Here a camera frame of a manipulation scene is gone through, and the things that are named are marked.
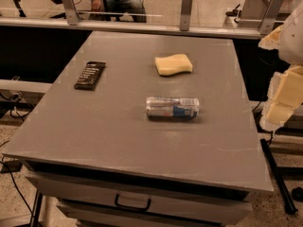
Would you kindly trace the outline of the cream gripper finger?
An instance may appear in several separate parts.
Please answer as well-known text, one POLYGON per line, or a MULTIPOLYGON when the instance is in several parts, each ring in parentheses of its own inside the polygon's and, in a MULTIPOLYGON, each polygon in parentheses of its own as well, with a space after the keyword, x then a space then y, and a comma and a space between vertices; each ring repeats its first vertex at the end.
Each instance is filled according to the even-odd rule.
POLYGON ((271 33, 262 38, 258 46, 265 50, 279 49, 281 26, 275 28, 271 33))
POLYGON ((303 103, 303 67, 291 65, 284 73, 274 72, 259 124, 265 131, 284 126, 303 103))

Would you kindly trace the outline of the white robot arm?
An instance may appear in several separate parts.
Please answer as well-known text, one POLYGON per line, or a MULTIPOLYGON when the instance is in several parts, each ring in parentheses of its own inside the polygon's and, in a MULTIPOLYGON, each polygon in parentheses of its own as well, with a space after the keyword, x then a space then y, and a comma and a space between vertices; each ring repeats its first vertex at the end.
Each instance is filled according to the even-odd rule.
POLYGON ((261 39, 262 49, 278 51, 282 61, 290 64, 284 73, 275 72, 270 80, 268 99, 259 124, 265 131, 281 128, 303 103, 303 2, 282 26, 261 39))

